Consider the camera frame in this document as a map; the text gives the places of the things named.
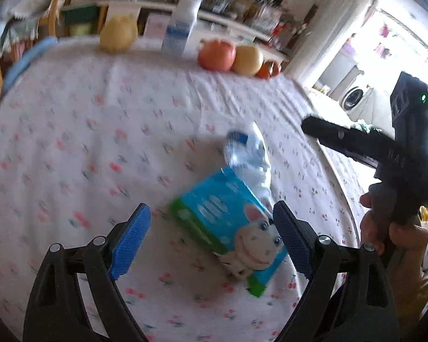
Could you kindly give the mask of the person's right hand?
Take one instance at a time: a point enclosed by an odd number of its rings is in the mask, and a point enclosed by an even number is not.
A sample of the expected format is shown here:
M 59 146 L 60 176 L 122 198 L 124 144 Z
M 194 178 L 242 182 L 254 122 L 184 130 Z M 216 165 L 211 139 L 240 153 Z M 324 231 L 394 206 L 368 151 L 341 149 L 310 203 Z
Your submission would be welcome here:
M 428 279 L 421 265 L 428 245 L 428 231 L 418 225 L 389 227 L 390 241 L 396 246 L 395 263 L 389 264 L 389 282 L 402 334 L 413 329 L 428 302 Z

